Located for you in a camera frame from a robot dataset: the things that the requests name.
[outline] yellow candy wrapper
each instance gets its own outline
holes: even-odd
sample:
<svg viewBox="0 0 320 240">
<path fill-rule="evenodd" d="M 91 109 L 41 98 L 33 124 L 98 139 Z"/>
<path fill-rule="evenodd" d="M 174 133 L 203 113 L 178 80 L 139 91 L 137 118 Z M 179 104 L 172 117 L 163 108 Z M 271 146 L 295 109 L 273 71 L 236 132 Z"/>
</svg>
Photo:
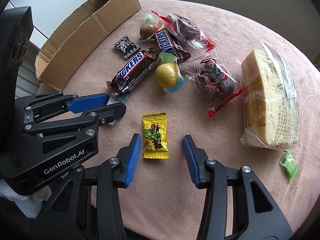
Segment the yellow candy wrapper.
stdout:
<svg viewBox="0 0 320 240">
<path fill-rule="evenodd" d="M 167 114 L 145 114 L 142 117 L 144 148 L 143 157 L 149 159 L 168 159 Z"/>
</svg>

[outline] cardboard box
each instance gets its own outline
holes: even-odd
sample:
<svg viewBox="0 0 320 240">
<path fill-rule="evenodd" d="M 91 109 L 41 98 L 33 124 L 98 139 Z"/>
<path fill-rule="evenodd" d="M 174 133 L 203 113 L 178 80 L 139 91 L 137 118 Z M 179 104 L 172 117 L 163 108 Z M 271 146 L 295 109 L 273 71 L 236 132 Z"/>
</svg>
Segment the cardboard box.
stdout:
<svg viewBox="0 0 320 240">
<path fill-rule="evenodd" d="M 36 76 L 62 91 L 89 54 L 126 19 L 139 0 L 88 0 L 55 30 L 36 57 Z"/>
</svg>

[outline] pink fabric surface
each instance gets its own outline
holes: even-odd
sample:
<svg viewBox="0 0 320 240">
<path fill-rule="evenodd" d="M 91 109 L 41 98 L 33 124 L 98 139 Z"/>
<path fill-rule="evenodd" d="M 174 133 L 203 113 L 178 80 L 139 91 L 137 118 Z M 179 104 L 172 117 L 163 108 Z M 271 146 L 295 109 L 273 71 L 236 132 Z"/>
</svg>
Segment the pink fabric surface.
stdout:
<svg viewBox="0 0 320 240">
<path fill-rule="evenodd" d="M 240 143 L 244 131 L 242 98 L 224 106 L 207 119 L 206 105 L 191 81 L 186 80 L 175 94 L 166 93 L 150 73 L 131 92 L 126 101 L 127 112 L 114 126 L 100 127 L 99 153 L 84 163 L 90 167 L 103 163 L 127 146 L 133 133 L 142 135 L 142 115 L 167 113 L 168 160 L 149 160 L 142 156 L 134 181 L 128 189 L 120 189 L 124 225 L 150 239 L 195 239 L 203 210 L 205 190 L 191 183 L 182 138 L 191 134 L 195 144 L 224 166 L 240 168 L 248 165 L 257 174 L 286 216 L 293 231 L 304 221 L 320 192 L 320 73 L 305 55 L 277 33 L 240 15 L 219 8 L 172 0 L 141 0 L 142 10 L 114 30 L 83 62 L 74 74 L 65 94 L 79 96 L 107 92 L 111 81 L 126 60 L 113 44 L 128 37 L 143 49 L 154 41 L 139 43 L 142 17 L 150 10 L 175 12 L 195 21 L 218 43 L 217 54 L 231 74 L 239 80 L 240 67 L 234 52 L 242 43 L 265 41 L 281 53 L 289 64 L 299 102 L 300 135 L 292 155 L 299 165 L 292 183 L 279 165 L 280 151 L 246 148 Z M 204 50 L 188 50 L 199 56 Z M 232 206 L 228 191 L 228 208 Z M 227 234 L 231 234 L 232 208 L 228 209 Z"/>
</svg>

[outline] blue gripper pad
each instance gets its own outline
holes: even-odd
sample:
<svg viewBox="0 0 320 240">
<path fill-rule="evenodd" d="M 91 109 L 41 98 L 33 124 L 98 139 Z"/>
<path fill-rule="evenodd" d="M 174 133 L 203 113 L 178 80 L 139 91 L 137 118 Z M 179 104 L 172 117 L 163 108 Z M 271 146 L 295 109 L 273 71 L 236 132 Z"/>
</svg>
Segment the blue gripper pad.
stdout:
<svg viewBox="0 0 320 240">
<path fill-rule="evenodd" d="M 90 108 L 105 106 L 108 100 L 109 96 L 106 93 L 78 97 L 67 104 L 67 110 L 78 114 Z"/>
</svg>

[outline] clear plastic packaging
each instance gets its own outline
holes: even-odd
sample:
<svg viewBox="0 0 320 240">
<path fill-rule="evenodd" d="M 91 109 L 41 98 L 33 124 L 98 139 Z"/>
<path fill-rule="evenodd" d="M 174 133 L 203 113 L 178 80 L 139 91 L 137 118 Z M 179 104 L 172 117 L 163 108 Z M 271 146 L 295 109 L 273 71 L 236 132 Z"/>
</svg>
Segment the clear plastic packaging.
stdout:
<svg viewBox="0 0 320 240">
<path fill-rule="evenodd" d="M 234 91 L 236 80 L 218 60 L 215 51 L 187 60 L 179 67 L 190 74 L 186 77 L 195 82 L 198 91 L 207 99 L 208 117 L 241 93 L 241 90 Z"/>
<path fill-rule="evenodd" d="M 236 53 L 241 66 L 244 134 L 248 147 L 290 149 L 298 141 L 298 101 L 284 58 L 262 41 L 244 44 Z"/>
<path fill-rule="evenodd" d="M 140 42 L 145 42 L 148 41 L 153 37 L 153 35 L 156 34 L 158 30 L 161 29 L 162 27 L 162 21 L 159 21 L 153 17 L 153 13 L 149 12 L 146 13 L 144 18 L 143 18 L 143 25 L 140 28 L 139 31 L 139 41 Z"/>
<path fill-rule="evenodd" d="M 151 12 L 162 19 L 164 26 L 173 36 L 189 44 L 194 49 L 203 49 L 207 46 L 213 47 L 216 45 L 214 41 L 204 34 L 198 25 L 190 20 L 175 13 L 169 13 L 164 17 L 154 11 Z"/>
</svg>

